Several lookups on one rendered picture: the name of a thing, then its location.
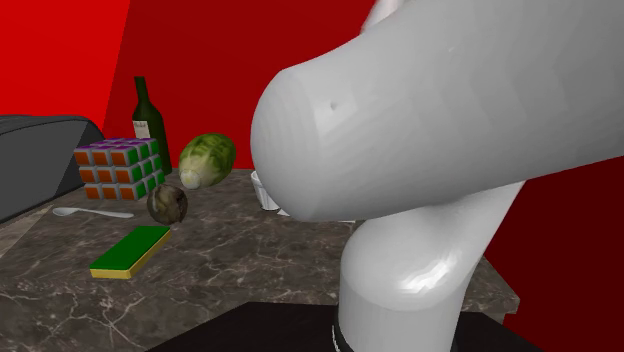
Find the white ribbed cup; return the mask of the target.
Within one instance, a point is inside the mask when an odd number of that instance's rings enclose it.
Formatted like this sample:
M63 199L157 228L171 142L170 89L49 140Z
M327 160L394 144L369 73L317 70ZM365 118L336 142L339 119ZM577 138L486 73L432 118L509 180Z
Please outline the white ribbed cup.
M251 173L251 181L261 208L266 211L278 210L279 206L272 200L265 190L256 171Z

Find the green cabbage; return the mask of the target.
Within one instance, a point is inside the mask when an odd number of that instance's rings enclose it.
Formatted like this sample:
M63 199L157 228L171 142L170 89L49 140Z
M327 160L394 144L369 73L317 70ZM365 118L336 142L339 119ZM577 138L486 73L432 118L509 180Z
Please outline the green cabbage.
M180 180L190 190L214 186L230 174L235 159L235 144L226 135L197 136L179 156Z

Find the brown round ball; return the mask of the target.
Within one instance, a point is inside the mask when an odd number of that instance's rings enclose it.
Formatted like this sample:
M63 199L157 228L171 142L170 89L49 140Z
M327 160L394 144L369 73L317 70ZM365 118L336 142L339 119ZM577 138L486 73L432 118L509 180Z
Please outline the brown round ball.
M150 216L158 223L171 225L181 223L188 211L188 198L178 187L161 184L150 191L147 198Z

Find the black robot stand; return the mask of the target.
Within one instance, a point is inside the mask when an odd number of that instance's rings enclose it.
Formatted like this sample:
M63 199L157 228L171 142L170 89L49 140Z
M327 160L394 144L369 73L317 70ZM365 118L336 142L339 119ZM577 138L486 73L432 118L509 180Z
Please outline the black robot stand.
M146 352L363 352L347 343L338 307L247 302ZM544 352L480 312L462 312L445 352Z

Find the dark green wine bottle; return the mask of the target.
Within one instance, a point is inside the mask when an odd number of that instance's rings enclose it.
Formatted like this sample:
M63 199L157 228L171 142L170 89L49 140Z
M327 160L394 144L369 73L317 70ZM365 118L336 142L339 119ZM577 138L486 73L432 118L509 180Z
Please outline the dark green wine bottle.
M171 158L161 113L151 103L146 80L143 76L134 77L137 105L132 114L133 127L137 138L154 138L158 142L164 175L172 172Z

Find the colourful puzzle cube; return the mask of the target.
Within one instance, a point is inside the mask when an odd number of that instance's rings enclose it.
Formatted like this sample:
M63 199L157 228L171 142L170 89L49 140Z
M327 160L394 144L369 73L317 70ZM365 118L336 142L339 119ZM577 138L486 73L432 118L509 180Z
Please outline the colourful puzzle cube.
M76 147L88 199L140 200L165 182L154 138L110 138Z

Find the green and yellow sponge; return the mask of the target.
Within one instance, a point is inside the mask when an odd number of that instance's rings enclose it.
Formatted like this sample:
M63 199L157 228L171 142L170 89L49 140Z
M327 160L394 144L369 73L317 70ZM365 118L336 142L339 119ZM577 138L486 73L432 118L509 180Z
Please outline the green and yellow sponge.
M130 279L171 237L168 226L138 226L89 267L93 278Z

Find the dark grey sofa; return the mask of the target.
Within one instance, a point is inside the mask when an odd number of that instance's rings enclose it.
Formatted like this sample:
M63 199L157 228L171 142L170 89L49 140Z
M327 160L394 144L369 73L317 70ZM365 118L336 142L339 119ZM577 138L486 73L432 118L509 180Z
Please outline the dark grey sofa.
M103 139L82 116L0 115L0 223L82 187L74 149Z

